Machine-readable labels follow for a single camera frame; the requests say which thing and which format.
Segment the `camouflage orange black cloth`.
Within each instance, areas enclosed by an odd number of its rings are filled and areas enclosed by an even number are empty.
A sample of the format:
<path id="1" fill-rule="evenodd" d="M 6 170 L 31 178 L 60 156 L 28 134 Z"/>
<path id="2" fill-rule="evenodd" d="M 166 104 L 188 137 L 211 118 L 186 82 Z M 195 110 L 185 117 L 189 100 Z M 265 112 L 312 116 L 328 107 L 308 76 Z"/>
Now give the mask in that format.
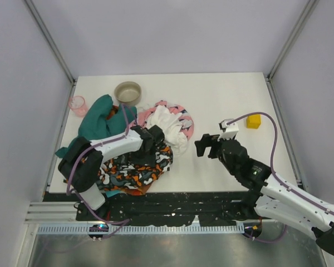
<path id="1" fill-rule="evenodd" d="M 122 191 L 133 196 L 145 195 L 154 181 L 170 170 L 173 151 L 163 143 L 155 152 L 152 166 L 127 163 L 125 156 L 118 156 L 102 164 L 96 182 L 102 192 Z"/>

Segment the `light blue cloth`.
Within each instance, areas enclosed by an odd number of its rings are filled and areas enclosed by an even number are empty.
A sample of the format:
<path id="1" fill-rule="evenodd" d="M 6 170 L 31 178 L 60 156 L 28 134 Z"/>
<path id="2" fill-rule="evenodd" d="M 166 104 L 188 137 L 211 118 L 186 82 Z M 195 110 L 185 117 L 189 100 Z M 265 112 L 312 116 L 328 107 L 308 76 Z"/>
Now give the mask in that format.
<path id="1" fill-rule="evenodd" d="M 111 197 L 113 197 L 113 196 L 116 196 L 116 195 L 118 195 L 118 194 L 122 194 L 122 193 L 123 193 L 123 191 L 120 191 L 120 190 L 105 191 L 105 196 L 106 196 L 107 198 L 111 198 Z"/>

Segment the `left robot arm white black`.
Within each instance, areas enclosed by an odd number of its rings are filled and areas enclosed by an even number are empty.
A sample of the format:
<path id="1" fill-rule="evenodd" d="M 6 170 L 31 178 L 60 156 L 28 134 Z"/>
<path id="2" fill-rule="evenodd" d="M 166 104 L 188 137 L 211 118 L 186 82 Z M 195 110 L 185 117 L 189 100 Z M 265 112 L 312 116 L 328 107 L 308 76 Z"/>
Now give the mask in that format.
<path id="1" fill-rule="evenodd" d="M 104 192 L 143 192 L 169 171 L 173 153 L 157 125 L 134 126 L 102 140 L 78 137 L 58 165 L 67 188 L 92 210 L 105 203 Z"/>

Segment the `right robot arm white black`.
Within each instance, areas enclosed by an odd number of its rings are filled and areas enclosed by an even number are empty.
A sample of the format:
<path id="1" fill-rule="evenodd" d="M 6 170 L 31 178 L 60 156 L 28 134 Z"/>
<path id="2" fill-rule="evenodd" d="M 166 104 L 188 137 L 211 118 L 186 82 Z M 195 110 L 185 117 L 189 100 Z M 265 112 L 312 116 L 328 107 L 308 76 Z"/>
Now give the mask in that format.
<path id="1" fill-rule="evenodd" d="M 248 189 L 245 213 L 277 220 L 316 241 L 334 256 L 334 204 L 327 203 L 279 177 L 266 164 L 251 158 L 236 139 L 204 134 L 194 142 L 197 156 L 207 148 L 236 180 Z"/>

